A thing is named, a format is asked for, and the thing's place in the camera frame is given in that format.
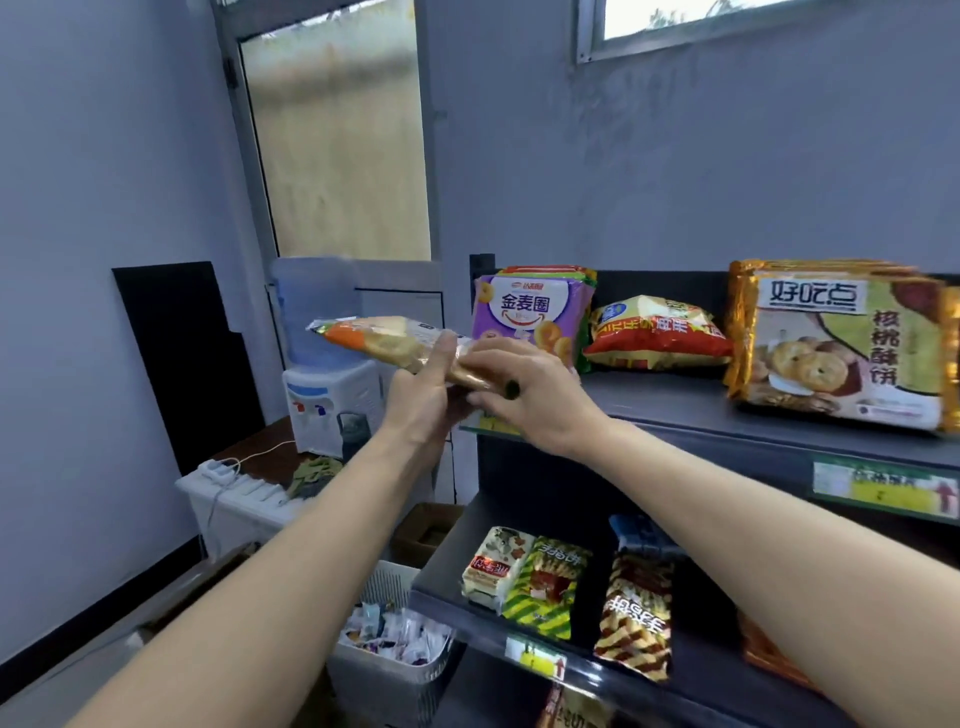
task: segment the right hand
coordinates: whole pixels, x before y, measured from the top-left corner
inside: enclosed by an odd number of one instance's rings
[[[608,421],[559,358],[528,342],[505,336],[481,339],[460,363],[500,381],[515,380],[520,385],[515,400],[493,392],[471,392],[467,400],[506,420],[528,442],[554,455],[583,462],[588,442]]]

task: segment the purple snack package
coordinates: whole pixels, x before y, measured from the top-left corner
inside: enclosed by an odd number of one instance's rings
[[[473,338],[509,336],[577,363],[593,286],[581,279],[482,276],[475,282]]]

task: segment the shelf label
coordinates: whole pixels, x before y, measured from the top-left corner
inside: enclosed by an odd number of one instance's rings
[[[508,660],[513,660],[543,677],[557,682],[564,680],[566,656],[531,642],[525,637],[508,636],[505,655]]]
[[[892,463],[815,457],[813,493],[889,511],[952,521],[960,519],[960,488],[956,478]]]

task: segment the floor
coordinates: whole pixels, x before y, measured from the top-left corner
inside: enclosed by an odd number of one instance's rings
[[[135,627],[198,578],[199,564],[0,706],[0,728],[60,728],[136,653]]]

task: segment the window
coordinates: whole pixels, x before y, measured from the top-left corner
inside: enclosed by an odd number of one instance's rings
[[[579,0],[577,62],[792,22],[847,0]]]

